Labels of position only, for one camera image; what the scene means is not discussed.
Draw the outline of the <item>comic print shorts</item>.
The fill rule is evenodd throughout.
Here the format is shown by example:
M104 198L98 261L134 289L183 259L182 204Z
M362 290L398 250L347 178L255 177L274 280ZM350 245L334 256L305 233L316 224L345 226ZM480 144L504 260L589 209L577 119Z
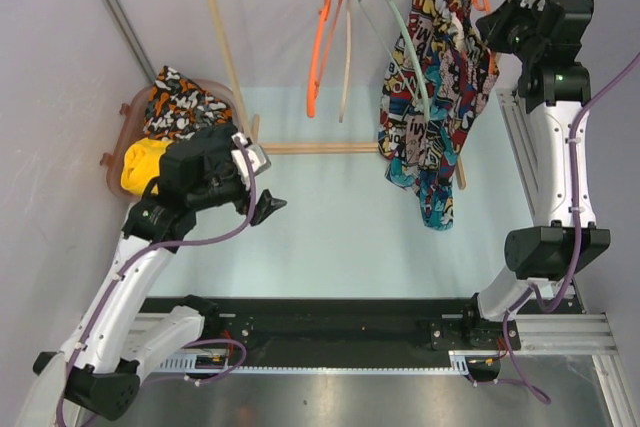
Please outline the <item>comic print shorts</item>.
M411 0L382 86L378 149L386 179L413 192L424 225L453 226L453 180L499 70L472 24L473 0Z

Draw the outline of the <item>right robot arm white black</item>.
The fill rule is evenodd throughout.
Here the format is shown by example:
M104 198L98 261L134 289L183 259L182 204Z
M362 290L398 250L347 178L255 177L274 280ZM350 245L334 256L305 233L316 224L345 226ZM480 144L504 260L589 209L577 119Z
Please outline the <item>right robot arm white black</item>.
M521 63L517 94L534 131L537 198L532 226L507 235L504 268L475 295L475 310L461 323L473 348L493 341L496 323L507 324L541 288L558 283L564 296L575 274L611 244L589 196L590 75L576 59L593 11L592 0L505 0L477 22L492 51Z

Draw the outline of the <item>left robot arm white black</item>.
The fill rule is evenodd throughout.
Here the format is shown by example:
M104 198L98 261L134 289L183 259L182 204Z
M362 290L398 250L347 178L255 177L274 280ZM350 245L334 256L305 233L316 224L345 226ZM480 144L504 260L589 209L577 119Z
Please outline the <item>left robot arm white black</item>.
M62 426L73 403L108 420L131 406L146 378L178 350L245 347L224 335L218 306L187 296L153 327L130 338L147 295L182 247L229 240L285 206L257 176L271 165L263 147L233 124L200 130L187 140L131 146L123 173L141 196L128 212L111 267L76 330L54 352L42 352L37 384L21 426Z

